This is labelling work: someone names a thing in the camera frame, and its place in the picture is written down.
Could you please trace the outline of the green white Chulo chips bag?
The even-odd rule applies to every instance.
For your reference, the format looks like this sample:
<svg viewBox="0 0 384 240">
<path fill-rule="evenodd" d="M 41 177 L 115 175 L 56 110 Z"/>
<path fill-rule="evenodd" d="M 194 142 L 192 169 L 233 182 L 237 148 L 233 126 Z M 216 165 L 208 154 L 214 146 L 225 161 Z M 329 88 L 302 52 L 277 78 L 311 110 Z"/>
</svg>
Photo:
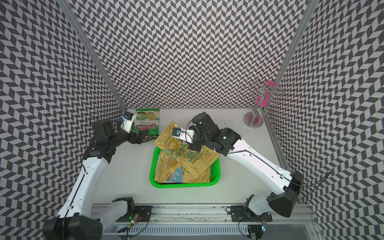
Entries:
<svg viewBox="0 0 384 240">
<path fill-rule="evenodd" d="M 134 132 L 148 130 L 148 136 L 159 135 L 160 109 L 136 109 L 137 117 L 132 130 Z"/>
</svg>

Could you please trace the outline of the tan green kettle CHIPS bag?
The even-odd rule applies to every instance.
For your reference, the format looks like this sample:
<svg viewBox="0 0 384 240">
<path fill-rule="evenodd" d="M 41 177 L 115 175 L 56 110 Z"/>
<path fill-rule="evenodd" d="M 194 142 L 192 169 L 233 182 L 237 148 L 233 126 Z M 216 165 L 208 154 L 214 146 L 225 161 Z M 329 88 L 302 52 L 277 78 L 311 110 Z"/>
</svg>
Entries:
<svg viewBox="0 0 384 240">
<path fill-rule="evenodd" d="M 155 145 L 180 163 L 196 179 L 205 170 L 211 169 L 219 154 L 206 146 L 203 146 L 200 152 L 189 150 L 187 143 L 171 136 L 172 129 L 177 126 L 175 122 L 171 122 L 156 139 Z"/>
</svg>

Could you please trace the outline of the yellow blue CHIPS bag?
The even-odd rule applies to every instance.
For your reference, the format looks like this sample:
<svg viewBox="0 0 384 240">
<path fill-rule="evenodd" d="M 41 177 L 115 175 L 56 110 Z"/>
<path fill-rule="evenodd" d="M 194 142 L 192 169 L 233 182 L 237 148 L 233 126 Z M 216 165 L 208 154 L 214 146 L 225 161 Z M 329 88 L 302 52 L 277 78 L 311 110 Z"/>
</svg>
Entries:
<svg viewBox="0 0 384 240">
<path fill-rule="evenodd" d="M 196 179 L 180 163 L 167 153 L 160 151 L 154 176 L 158 184 L 202 184 L 211 182 L 211 169 L 208 168 Z"/>
</svg>

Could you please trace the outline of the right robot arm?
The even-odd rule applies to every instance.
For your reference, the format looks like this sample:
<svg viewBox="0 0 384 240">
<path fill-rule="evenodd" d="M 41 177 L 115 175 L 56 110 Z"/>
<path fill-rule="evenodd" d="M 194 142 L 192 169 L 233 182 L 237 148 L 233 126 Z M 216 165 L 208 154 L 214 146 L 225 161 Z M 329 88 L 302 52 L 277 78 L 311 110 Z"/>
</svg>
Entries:
<svg viewBox="0 0 384 240">
<path fill-rule="evenodd" d="M 289 218 L 297 203 L 303 182 L 299 172 L 289 172 L 269 161 L 254 150 L 231 128 L 220 129 L 205 112 L 192 119 L 192 125 L 184 131 L 181 139 L 197 151 L 203 146 L 240 163 L 255 174 L 270 189 L 264 197 L 250 196 L 245 209 L 256 216 L 275 212 Z"/>
</svg>

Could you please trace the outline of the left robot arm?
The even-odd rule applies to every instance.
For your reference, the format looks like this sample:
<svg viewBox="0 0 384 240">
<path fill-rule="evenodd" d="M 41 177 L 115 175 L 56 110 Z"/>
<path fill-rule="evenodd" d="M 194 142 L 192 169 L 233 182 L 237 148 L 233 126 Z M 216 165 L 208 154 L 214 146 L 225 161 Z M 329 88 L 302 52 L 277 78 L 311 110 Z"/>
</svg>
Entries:
<svg viewBox="0 0 384 240">
<path fill-rule="evenodd" d="M 141 144 L 148 134 L 147 130 L 132 131 L 135 119 L 135 114 L 124 113 L 116 130 L 110 119 L 93 123 L 94 137 L 84 153 L 78 179 L 57 216 L 43 225 L 47 240 L 99 240 L 116 220 L 136 214 L 133 198 L 125 197 L 113 200 L 99 216 L 91 217 L 96 191 L 117 147 L 125 142 Z"/>
</svg>

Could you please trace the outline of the brown Kettle chips bag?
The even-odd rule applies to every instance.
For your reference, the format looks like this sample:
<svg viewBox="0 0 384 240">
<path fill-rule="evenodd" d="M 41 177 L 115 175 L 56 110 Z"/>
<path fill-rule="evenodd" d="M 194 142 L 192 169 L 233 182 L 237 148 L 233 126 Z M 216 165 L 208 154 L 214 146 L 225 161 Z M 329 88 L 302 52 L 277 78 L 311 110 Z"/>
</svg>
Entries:
<svg viewBox="0 0 384 240">
<path fill-rule="evenodd" d="M 145 136 L 145 137 L 143 138 L 143 143 L 146 143 L 146 142 L 149 142 L 149 141 L 152 141 L 152 140 L 156 140 L 158 137 L 159 137 L 159 135 L 149 135 L 149 136 Z"/>
</svg>

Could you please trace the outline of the green plastic basket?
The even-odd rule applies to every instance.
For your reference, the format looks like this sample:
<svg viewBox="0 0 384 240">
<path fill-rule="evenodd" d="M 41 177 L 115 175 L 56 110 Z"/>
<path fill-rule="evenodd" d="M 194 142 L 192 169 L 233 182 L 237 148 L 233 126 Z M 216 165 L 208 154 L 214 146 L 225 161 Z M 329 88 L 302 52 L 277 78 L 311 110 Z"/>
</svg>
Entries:
<svg viewBox="0 0 384 240">
<path fill-rule="evenodd" d="M 220 163 L 217 159 L 212 165 L 211 165 L 211 182 L 210 183 L 202 183 L 202 184 L 158 184 L 154 180 L 155 176 L 155 170 L 158 163 L 158 158 L 160 155 L 161 149 L 156 147 L 153 155 L 153 161 L 152 161 L 152 167 L 151 167 L 151 173 L 150 173 L 150 181 L 151 184 L 159 189 L 165 189 L 165 188 L 189 188 L 189 187 L 208 187 L 213 186 L 218 183 L 220 177 L 221 177 L 221 169 L 220 169 Z"/>
</svg>

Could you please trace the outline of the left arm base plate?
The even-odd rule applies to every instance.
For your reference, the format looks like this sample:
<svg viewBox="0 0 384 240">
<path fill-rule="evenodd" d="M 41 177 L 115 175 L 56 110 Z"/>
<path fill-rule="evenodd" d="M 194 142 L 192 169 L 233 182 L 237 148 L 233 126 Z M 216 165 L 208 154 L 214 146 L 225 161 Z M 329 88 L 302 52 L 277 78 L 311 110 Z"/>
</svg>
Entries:
<svg viewBox="0 0 384 240">
<path fill-rule="evenodd" d="M 151 213 L 152 213 L 152 206 L 138 206 L 135 207 L 133 211 L 128 213 L 128 216 L 126 217 L 126 222 L 132 221 L 135 217 L 135 215 L 138 216 L 137 221 L 148 223 L 151 219 Z"/>
</svg>

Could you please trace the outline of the aluminium front rail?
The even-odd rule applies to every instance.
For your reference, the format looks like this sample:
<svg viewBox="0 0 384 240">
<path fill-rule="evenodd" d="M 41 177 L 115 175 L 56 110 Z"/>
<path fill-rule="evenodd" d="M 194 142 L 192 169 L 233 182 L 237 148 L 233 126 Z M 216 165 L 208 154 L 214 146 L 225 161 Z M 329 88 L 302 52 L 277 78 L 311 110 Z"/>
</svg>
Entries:
<svg viewBox="0 0 384 240">
<path fill-rule="evenodd" d="M 258 222 L 232 222 L 230 206 L 235 204 L 138 204 L 152 206 L 150 224 L 261 224 Z M 306 204 L 297 204 L 289 218 L 272 214 L 273 221 L 267 224 L 312 225 L 317 220 Z"/>
</svg>

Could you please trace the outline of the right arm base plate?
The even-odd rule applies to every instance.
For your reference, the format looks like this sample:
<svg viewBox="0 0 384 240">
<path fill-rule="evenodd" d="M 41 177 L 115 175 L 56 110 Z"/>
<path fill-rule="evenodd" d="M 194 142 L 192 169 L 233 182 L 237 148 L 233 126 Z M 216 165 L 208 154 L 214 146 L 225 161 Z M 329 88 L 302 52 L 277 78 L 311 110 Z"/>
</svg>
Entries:
<svg viewBox="0 0 384 240">
<path fill-rule="evenodd" d="M 269 223 L 273 221 L 272 214 L 266 213 L 263 215 L 256 215 L 244 206 L 232 205 L 230 206 L 229 214 L 231 215 L 232 222 L 258 222 Z"/>
</svg>

